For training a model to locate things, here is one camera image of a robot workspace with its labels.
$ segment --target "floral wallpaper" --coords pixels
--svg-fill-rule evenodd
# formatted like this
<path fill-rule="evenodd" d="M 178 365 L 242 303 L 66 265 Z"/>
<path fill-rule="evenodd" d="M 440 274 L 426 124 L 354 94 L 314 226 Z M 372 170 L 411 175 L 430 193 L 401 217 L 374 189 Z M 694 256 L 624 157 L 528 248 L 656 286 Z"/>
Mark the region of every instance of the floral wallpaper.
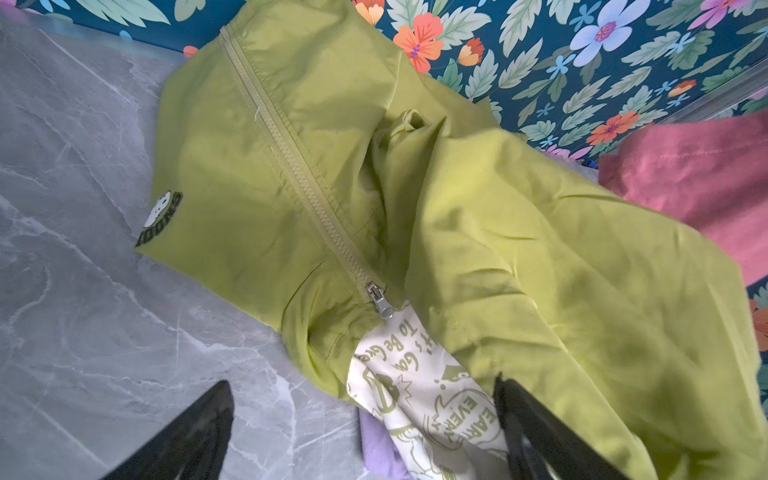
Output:
<path fill-rule="evenodd" d="M 750 298 L 752 322 L 757 334 L 760 356 L 763 358 L 763 366 L 760 367 L 760 373 L 757 375 L 757 384 L 760 387 L 763 412 L 768 418 L 768 276 L 746 289 L 746 293 Z"/>
<path fill-rule="evenodd" d="M 413 67 L 590 167 L 768 55 L 768 0 L 351 0 Z M 0 0 L 187 55 L 243 0 Z M 753 98 L 731 114 L 766 107 Z"/>

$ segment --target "marble countertop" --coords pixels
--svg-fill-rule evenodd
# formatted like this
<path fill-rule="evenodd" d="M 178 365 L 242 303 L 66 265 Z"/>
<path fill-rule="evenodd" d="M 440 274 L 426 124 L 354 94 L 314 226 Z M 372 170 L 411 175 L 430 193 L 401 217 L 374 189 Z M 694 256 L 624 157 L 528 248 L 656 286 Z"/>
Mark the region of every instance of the marble countertop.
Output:
<path fill-rule="evenodd" d="M 356 410 L 133 250 L 181 54 L 0 8 L 0 478 L 100 478 L 219 379 L 223 479 L 370 479 Z"/>

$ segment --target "green leaf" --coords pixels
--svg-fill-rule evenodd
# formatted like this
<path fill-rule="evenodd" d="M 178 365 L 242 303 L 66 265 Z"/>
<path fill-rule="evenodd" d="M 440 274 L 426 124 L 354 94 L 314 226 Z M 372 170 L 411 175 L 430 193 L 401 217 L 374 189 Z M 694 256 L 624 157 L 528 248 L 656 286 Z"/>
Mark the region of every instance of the green leaf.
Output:
<path fill-rule="evenodd" d="M 589 152 L 589 158 L 592 158 L 596 155 L 599 155 L 603 153 L 604 151 L 608 150 L 609 148 L 612 148 L 614 145 L 614 142 L 609 141 L 606 144 L 599 144 Z"/>
<path fill-rule="evenodd" d="M 554 81 L 547 90 L 549 98 L 551 98 L 553 102 L 560 100 L 560 94 L 563 92 L 563 88 L 565 88 L 566 84 L 568 84 L 568 79 L 565 77 L 565 74 L 560 73 L 554 78 Z"/>
<path fill-rule="evenodd" d="M 601 63 L 603 63 L 603 58 L 600 55 L 600 52 L 598 52 L 598 54 L 595 55 L 588 64 L 581 68 L 579 75 L 581 75 L 581 81 L 585 85 L 592 81 L 592 77 L 594 77 L 594 71 L 598 69 Z"/>
<path fill-rule="evenodd" d="M 536 95 L 540 94 L 542 90 L 549 84 L 549 78 L 546 80 L 539 80 L 533 82 L 528 88 L 521 91 L 514 97 L 512 97 L 512 100 L 520 100 L 521 98 L 530 98 L 535 97 Z"/>
<path fill-rule="evenodd" d="M 590 105 L 589 107 L 582 108 L 570 117 L 566 117 L 565 120 L 563 120 L 561 129 L 571 130 L 572 128 L 576 128 L 577 126 L 592 118 L 594 114 L 596 114 L 598 110 L 603 108 L 605 105 L 606 104 Z"/>
<path fill-rule="evenodd" d="M 644 114 L 645 112 L 649 111 L 651 108 L 654 107 L 654 105 L 661 99 L 661 97 L 656 97 L 653 100 L 649 101 L 643 107 L 641 107 L 640 110 L 637 111 L 638 114 Z"/>
<path fill-rule="evenodd" d="M 497 101 L 491 102 L 491 114 L 499 124 L 502 122 L 502 110 L 504 110 L 504 108 L 502 108 Z"/>
<path fill-rule="evenodd" d="M 633 71 L 629 75 L 625 75 L 624 77 L 621 77 L 621 80 L 611 85 L 611 88 L 607 92 L 602 94 L 600 97 L 598 97 L 598 100 L 604 100 L 605 98 L 618 97 L 621 94 L 627 93 L 629 90 L 632 90 L 633 88 L 637 87 L 639 84 L 643 83 L 649 74 L 650 74 L 650 67 L 638 68 L 637 70 Z"/>
<path fill-rule="evenodd" d="M 574 143 L 576 140 L 580 140 L 597 128 L 599 125 L 602 125 L 603 122 L 596 121 L 593 124 L 584 124 L 579 127 L 574 128 L 573 130 L 569 131 L 565 135 L 563 135 L 560 138 L 560 141 L 558 142 L 559 147 L 567 147 L 568 145 Z"/>
<path fill-rule="evenodd" d="M 603 77 L 593 84 L 589 84 L 573 94 L 570 100 L 563 104 L 563 112 L 570 114 L 581 107 L 584 107 L 600 91 L 600 86 L 611 76 Z"/>
<path fill-rule="evenodd" d="M 538 100 L 538 97 L 534 98 L 531 103 L 525 106 L 522 110 L 520 110 L 520 113 L 518 114 L 518 128 L 520 128 L 520 125 L 523 125 L 525 121 L 533 115 L 533 112 L 536 111 L 536 101 Z"/>
<path fill-rule="evenodd" d="M 549 5 L 549 16 L 551 17 L 554 15 L 560 25 L 565 25 L 568 23 L 568 16 L 571 14 L 574 5 L 580 1 L 581 0 L 547 0 L 547 5 Z"/>
<path fill-rule="evenodd" d="M 533 70 L 544 70 L 545 68 L 554 67 L 555 63 L 558 60 L 558 57 L 560 55 L 563 56 L 563 58 L 568 58 L 570 54 L 573 53 L 573 50 L 571 50 L 571 47 L 565 46 L 560 47 L 557 50 L 555 50 L 552 55 L 548 56 L 544 60 L 538 62 L 534 67 Z"/>
<path fill-rule="evenodd" d="M 691 70 L 685 75 L 683 75 L 683 78 L 690 78 L 690 77 L 693 77 L 694 75 L 698 75 L 699 73 L 704 73 L 705 71 L 711 69 L 715 65 L 725 60 L 725 58 L 732 53 L 733 53 L 732 51 L 729 51 L 728 53 L 718 55 L 715 58 L 710 58 L 709 60 L 705 61 L 699 68 L 695 68 L 694 70 Z"/>
<path fill-rule="evenodd" d="M 546 138 L 557 126 L 556 123 L 547 121 L 538 121 L 536 125 L 527 125 L 520 129 L 527 137 L 528 141 L 539 141 Z"/>
<path fill-rule="evenodd" d="M 168 23 L 168 17 L 149 0 L 78 0 L 90 13 L 109 22 L 109 18 L 121 25 L 128 22 L 147 27 L 143 20 Z"/>
<path fill-rule="evenodd" d="M 768 365 L 763 365 L 757 371 L 757 386 L 761 392 L 768 392 Z M 763 411 L 766 411 L 766 405 L 763 404 Z"/>
<path fill-rule="evenodd" d="M 759 111 L 765 110 L 766 108 L 768 108 L 768 95 L 759 100 L 749 100 L 742 106 L 741 111 L 748 115 L 755 114 Z"/>
<path fill-rule="evenodd" d="M 386 12 L 392 19 L 392 28 L 400 31 L 401 27 L 413 29 L 413 21 L 419 15 L 424 15 L 429 9 L 429 3 L 424 0 L 388 0 L 389 10 Z"/>
<path fill-rule="evenodd" d="M 176 0 L 174 6 L 174 18 L 177 22 L 183 22 L 195 13 L 196 10 L 205 8 L 205 0 Z"/>
<path fill-rule="evenodd" d="M 647 111 L 640 116 L 640 120 L 638 120 L 637 123 L 632 128 L 642 127 L 643 125 L 647 125 L 654 120 L 658 120 L 659 118 L 666 117 L 668 114 L 669 113 L 666 110 L 661 110 L 661 109 Z"/>
<path fill-rule="evenodd" d="M 736 67 L 733 70 L 725 70 L 723 73 L 719 75 L 712 75 L 711 77 L 707 77 L 704 79 L 704 81 L 701 82 L 701 91 L 704 93 L 707 93 L 708 91 L 712 91 L 715 88 L 721 86 L 725 82 L 729 81 L 731 78 L 735 78 L 738 74 L 744 71 L 743 67 Z"/>
<path fill-rule="evenodd" d="M 467 86 L 464 93 L 467 98 L 476 98 L 491 89 L 493 81 L 496 79 L 498 63 L 493 55 L 493 50 L 488 50 L 480 65 L 475 66 L 475 71 L 467 80 Z"/>
<path fill-rule="evenodd" d="M 750 43 L 746 44 L 744 48 L 736 52 L 736 54 L 733 56 L 733 60 L 730 62 L 730 65 L 728 65 L 728 67 L 733 68 L 736 65 L 738 65 L 739 62 L 741 62 L 744 58 L 746 58 L 747 55 L 757 50 L 758 47 L 760 47 L 763 44 L 763 41 L 765 39 L 766 38 L 763 37 L 762 35 L 759 37 L 753 38 L 753 40 Z"/>
<path fill-rule="evenodd" d="M 754 2 L 744 5 L 742 8 L 737 8 L 733 12 L 733 17 L 738 17 L 739 15 L 748 17 L 752 15 L 755 10 L 760 10 L 761 8 L 768 8 L 768 0 L 755 0 Z"/>
<path fill-rule="evenodd" d="M 768 287 L 768 284 L 766 286 L 760 287 L 757 290 L 757 293 L 752 295 L 752 300 L 754 300 L 755 303 L 757 303 L 757 309 L 759 310 L 763 308 L 768 308 L 768 289 L 766 287 Z M 764 387 L 765 389 L 768 389 L 768 368 L 761 369 L 760 371 L 765 373 L 765 382 L 762 382 L 763 385 L 761 386 L 761 388 Z"/>
<path fill-rule="evenodd" d="M 458 7 L 452 14 L 446 13 L 440 18 L 443 30 L 437 39 L 442 41 L 443 50 L 450 50 L 451 47 L 461 45 L 474 36 L 475 30 L 486 23 L 490 23 L 491 17 L 485 13 L 477 13 L 475 10 L 477 10 L 476 7 L 470 7 L 466 10 L 463 7 Z"/>
<path fill-rule="evenodd" d="M 458 72 L 458 64 L 456 63 L 456 60 L 451 58 L 442 75 L 438 75 L 437 81 L 441 82 L 456 93 L 461 93 L 463 78 L 464 74 Z"/>
<path fill-rule="evenodd" d="M 56 18 L 57 20 L 62 20 L 64 22 L 74 23 L 71 18 L 69 18 L 67 15 L 62 15 L 61 13 L 45 13 L 43 15 L 50 18 Z"/>
<path fill-rule="evenodd" d="M 671 7 L 647 18 L 645 23 L 655 26 L 657 30 L 677 27 L 699 16 L 700 6 L 701 0 L 674 0 Z"/>
<path fill-rule="evenodd" d="M 498 38 L 498 42 L 503 44 L 505 57 L 509 56 L 518 41 L 525 38 L 540 12 L 541 0 L 515 0 L 509 7 L 507 18 L 502 22 L 502 34 Z"/>
<path fill-rule="evenodd" d="M 683 70 L 690 70 L 696 64 L 696 60 L 699 59 L 699 55 L 707 52 L 707 45 L 712 43 L 712 37 L 715 32 L 711 30 L 700 31 L 694 37 L 694 40 L 683 47 L 683 51 L 678 52 L 670 58 L 669 66 L 672 70 L 682 68 Z"/>
<path fill-rule="evenodd" d="M 651 95 L 652 92 L 650 89 L 646 85 L 643 85 L 637 90 L 636 94 L 629 97 L 627 103 L 625 103 L 621 110 L 619 110 L 619 114 L 626 115 L 631 111 L 639 112 L 640 109 L 648 103 Z"/>
<path fill-rule="evenodd" d="M 635 65 L 642 65 L 651 60 L 661 58 L 662 55 L 669 51 L 672 44 L 676 42 L 678 38 L 680 38 L 680 32 L 669 31 L 666 35 L 661 35 L 660 37 L 654 38 L 653 41 L 643 43 L 640 46 L 640 50 L 623 57 L 621 61 L 634 67 Z"/>
<path fill-rule="evenodd" d="M 445 8 L 445 4 L 448 0 L 435 0 L 435 4 L 432 6 L 432 16 L 436 17 L 440 15 L 440 12 Z"/>
<path fill-rule="evenodd" d="M 509 64 L 507 69 L 498 76 L 499 88 L 513 88 L 520 85 L 523 78 L 527 77 L 531 73 L 531 68 L 536 65 L 538 61 L 537 55 L 541 50 L 542 43 L 544 43 L 543 38 L 536 45 L 532 46 L 530 50 L 523 51 L 518 55 L 517 59 Z"/>
<path fill-rule="evenodd" d="M 755 33 L 762 27 L 768 27 L 768 18 L 765 20 L 758 20 L 757 22 L 750 23 L 746 27 L 736 32 L 736 35 L 746 35 L 748 33 Z"/>

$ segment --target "white flower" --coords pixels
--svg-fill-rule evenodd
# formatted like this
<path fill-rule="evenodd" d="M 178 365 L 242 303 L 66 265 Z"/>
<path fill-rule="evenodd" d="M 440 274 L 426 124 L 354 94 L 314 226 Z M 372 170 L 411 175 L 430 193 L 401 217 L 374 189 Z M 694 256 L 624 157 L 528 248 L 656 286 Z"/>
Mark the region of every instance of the white flower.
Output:
<path fill-rule="evenodd" d="M 598 15 L 597 25 L 587 25 L 571 40 L 571 50 L 583 48 L 574 60 L 575 67 L 583 67 L 594 58 L 601 48 L 616 50 L 627 41 L 632 28 L 626 25 L 637 20 L 648 10 L 650 0 L 635 0 L 627 6 L 627 0 L 610 0 Z"/>

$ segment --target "blue flower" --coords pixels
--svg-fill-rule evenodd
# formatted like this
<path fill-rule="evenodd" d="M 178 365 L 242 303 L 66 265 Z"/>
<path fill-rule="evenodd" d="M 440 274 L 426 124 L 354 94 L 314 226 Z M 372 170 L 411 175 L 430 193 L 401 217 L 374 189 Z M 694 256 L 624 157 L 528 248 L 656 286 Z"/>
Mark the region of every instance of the blue flower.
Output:
<path fill-rule="evenodd" d="M 560 137 L 555 137 L 553 135 L 550 135 L 546 138 L 546 140 L 542 140 L 539 142 L 542 148 L 549 147 L 550 145 L 554 145 L 554 143 L 558 140 Z"/>
<path fill-rule="evenodd" d="M 680 53 L 685 49 L 685 46 L 691 43 L 692 41 L 696 40 L 696 37 L 690 37 L 690 32 L 686 33 L 680 39 L 676 42 L 674 42 L 672 45 L 669 46 L 669 51 L 664 54 L 665 57 L 669 57 L 672 54 Z"/>
<path fill-rule="evenodd" d="M 572 20 L 568 23 L 569 25 L 576 24 L 576 28 L 574 28 L 574 31 L 578 31 L 579 28 L 581 28 L 582 25 L 591 25 L 592 22 L 594 22 L 594 16 L 592 15 L 595 10 L 600 8 L 600 2 L 592 5 L 589 10 L 587 10 L 586 5 L 582 5 L 579 7 L 578 12 L 581 14 L 578 17 L 573 17 Z"/>
<path fill-rule="evenodd" d="M 657 88 L 654 91 L 656 92 L 656 95 L 661 95 L 665 91 L 672 90 L 672 85 L 674 85 L 676 83 L 677 83 L 677 79 L 676 78 L 674 80 L 671 80 L 671 81 L 665 81 L 663 84 L 661 84 L 660 88 Z"/>
<path fill-rule="evenodd" d="M 551 73 L 552 76 L 549 78 L 550 80 L 552 78 L 555 78 L 558 76 L 558 74 L 566 74 L 568 73 L 568 67 L 565 65 L 568 65 L 571 63 L 571 60 L 576 58 L 576 54 L 572 53 L 568 56 L 568 58 L 563 58 L 562 55 L 558 55 L 557 60 L 555 60 L 556 65 L 554 67 L 547 68 L 547 73 Z"/>
<path fill-rule="evenodd" d="M 682 94 L 680 97 L 676 97 L 673 100 L 667 102 L 668 107 L 680 107 L 680 103 L 684 100 L 688 100 L 690 96 L 688 94 Z"/>
<path fill-rule="evenodd" d="M 62 7 L 64 10 L 69 10 L 69 5 L 67 5 L 67 2 L 64 0 L 40 0 L 40 5 L 43 6 L 46 10 L 49 12 L 53 12 L 53 5 L 51 5 L 51 1 L 53 1 L 56 5 Z"/>
<path fill-rule="evenodd" d="M 547 104 L 544 106 L 544 108 L 541 108 L 536 111 L 536 118 L 539 118 L 540 116 L 544 115 L 545 117 L 549 115 L 549 112 L 554 109 L 554 105 L 547 102 Z"/>

